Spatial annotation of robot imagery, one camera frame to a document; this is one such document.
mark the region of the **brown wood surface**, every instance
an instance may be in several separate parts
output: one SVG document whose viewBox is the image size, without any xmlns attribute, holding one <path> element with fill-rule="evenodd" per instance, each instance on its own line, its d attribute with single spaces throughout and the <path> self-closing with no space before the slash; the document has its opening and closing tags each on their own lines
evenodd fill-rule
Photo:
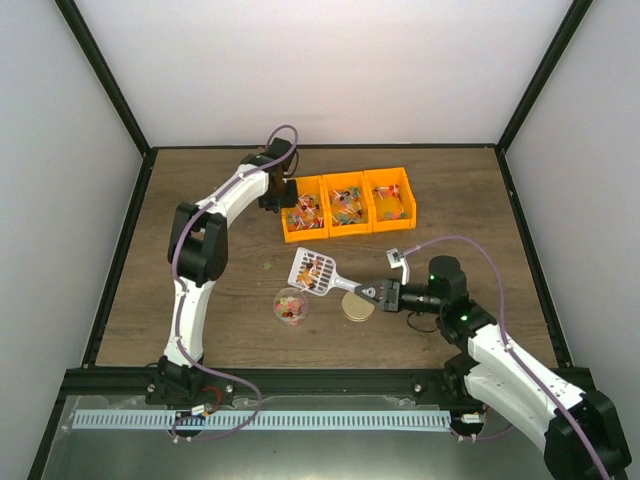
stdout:
<svg viewBox="0 0 640 480">
<path fill-rule="evenodd" d="M 245 150 L 162 150 L 140 212 L 100 353 L 99 365 L 157 361 L 169 336 L 173 283 L 167 245 L 176 206 L 209 195 L 236 169 Z M 442 235 L 481 243 L 506 284 L 512 336 L 549 366 L 551 343 L 507 192 L 491 149 L 301 149 L 296 176 L 404 166 L 418 204 L 415 230 L 305 242 L 335 258 L 341 275 L 356 280 L 396 276 L 385 251 L 406 249 Z M 405 314 L 375 312 L 347 320 L 343 292 L 309 295 L 309 315 L 298 327 L 280 324 L 273 299 L 286 286 L 296 245 L 283 241 L 279 216 L 247 208 L 229 230 L 229 263 L 214 287 L 204 332 L 205 363 L 218 367 L 440 368 L 456 353 L 438 333 L 408 328 Z M 498 292 L 484 258 L 461 242 L 446 242 L 410 257 L 413 281 L 426 281 L 429 259 L 457 256 L 472 298 L 497 315 Z M 273 265 L 264 269 L 264 263 Z M 432 317 L 422 317 L 425 328 Z"/>
</svg>

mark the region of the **white panel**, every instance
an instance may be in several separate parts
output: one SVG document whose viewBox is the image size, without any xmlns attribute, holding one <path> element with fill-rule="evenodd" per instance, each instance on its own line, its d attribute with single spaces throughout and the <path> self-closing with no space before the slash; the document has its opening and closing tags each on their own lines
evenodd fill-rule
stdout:
<svg viewBox="0 0 640 480">
<path fill-rule="evenodd" d="M 140 158 L 53 1 L 0 1 L 0 478 L 80 364 Z"/>
<path fill-rule="evenodd" d="M 640 478 L 640 2 L 594 2 L 508 152 L 579 365 L 621 416 Z"/>
<path fill-rule="evenodd" d="M 80 0 L 153 145 L 496 142 L 569 0 Z"/>
</svg>

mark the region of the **black cable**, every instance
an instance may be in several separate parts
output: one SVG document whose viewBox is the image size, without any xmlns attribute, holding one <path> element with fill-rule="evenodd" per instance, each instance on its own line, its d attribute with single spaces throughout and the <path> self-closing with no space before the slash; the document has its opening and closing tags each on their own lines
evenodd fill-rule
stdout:
<svg viewBox="0 0 640 480">
<path fill-rule="evenodd" d="M 435 327 L 433 330 L 423 330 L 422 328 L 416 327 L 414 324 L 412 324 L 409 321 L 409 319 L 411 318 L 411 315 L 413 315 L 414 313 L 416 312 L 411 312 L 409 315 L 407 315 L 407 325 L 409 326 L 409 328 L 412 328 L 416 332 L 420 332 L 420 333 L 433 333 L 438 330 L 438 327 Z"/>
<path fill-rule="evenodd" d="M 285 173 L 283 176 L 284 178 L 291 178 L 293 177 L 293 175 L 296 173 L 296 170 L 298 169 L 298 162 L 300 161 L 300 154 L 298 153 L 298 150 L 296 150 L 296 164 L 293 167 L 293 170 L 291 171 L 291 173 Z"/>
</svg>

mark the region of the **black metal frame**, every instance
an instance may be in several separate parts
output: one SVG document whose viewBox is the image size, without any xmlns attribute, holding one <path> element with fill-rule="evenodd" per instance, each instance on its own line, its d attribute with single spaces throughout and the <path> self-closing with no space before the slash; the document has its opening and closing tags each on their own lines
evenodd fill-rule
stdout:
<svg viewBox="0 0 640 480">
<path fill-rule="evenodd" d="M 552 346 L 561 367 L 556 372 L 583 389 L 594 388 L 588 369 L 573 366 L 571 356 L 558 322 L 549 289 L 538 260 L 533 240 L 527 227 L 518 195 L 509 173 L 505 152 L 513 142 L 518 130 L 542 91 L 555 65 L 578 28 L 593 0 L 574 0 L 565 18 L 545 53 L 538 69 L 527 87 L 518 107 L 513 113 L 502 137 L 494 144 L 413 144 L 413 145 L 307 145 L 302 148 L 493 148 L 502 172 L 505 187 L 516 219 L 520 237 L 533 276 L 538 298 L 542 306 L 549 330 Z M 73 0 L 56 0 L 60 11 L 111 99 L 122 122 L 143 156 L 142 166 L 135 185 L 131 203 L 120 234 L 116 253 L 98 307 L 93 329 L 83 358 L 83 368 L 68 370 L 49 423 L 44 432 L 40 448 L 33 463 L 29 478 L 41 478 L 46 465 L 65 399 L 69 395 L 145 395 L 148 376 L 140 367 L 98 367 L 95 365 L 100 343 L 111 312 L 120 275 L 142 208 L 145 192 L 151 177 L 158 148 L 151 148 L 146 141 L 122 91 L 118 87 L 104 57 L 89 31 Z M 195 148 L 250 148 L 211 146 Z M 400 370 L 284 370 L 284 369 L 226 369 L 228 373 L 247 378 L 263 391 L 271 395 L 333 395 L 333 394 L 380 394 L 413 396 L 418 403 L 439 405 L 448 410 L 464 410 L 477 402 L 468 398 L 453 397 L 444 388 L 441 369 L 400 369 Z M 416 394 L 414 386 L 419 383 L 421 392 Z M 236 393 L 249 395 L 238 386 Z"/>
</svg>

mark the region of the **gray floor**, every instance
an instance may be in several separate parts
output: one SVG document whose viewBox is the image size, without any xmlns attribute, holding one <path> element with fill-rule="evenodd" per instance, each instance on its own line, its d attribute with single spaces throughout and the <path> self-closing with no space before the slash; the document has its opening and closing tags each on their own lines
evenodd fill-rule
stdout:
<svg viewBox="0 0 640 480">
<path fill-rule="evenodd" d="M 71 399 L 86 408 L 96 397 Z M 126 401 L 110 408 L 131 408 Z M 503 427 L 495 419 L 487 430 Z M 61 428 L 45 479 L 549 479 L 540 452 L 519 432 L 459 445 L 447 433 L 241 432 L 199 444 L 172 443 L 164 431 Z"/>
</svg>

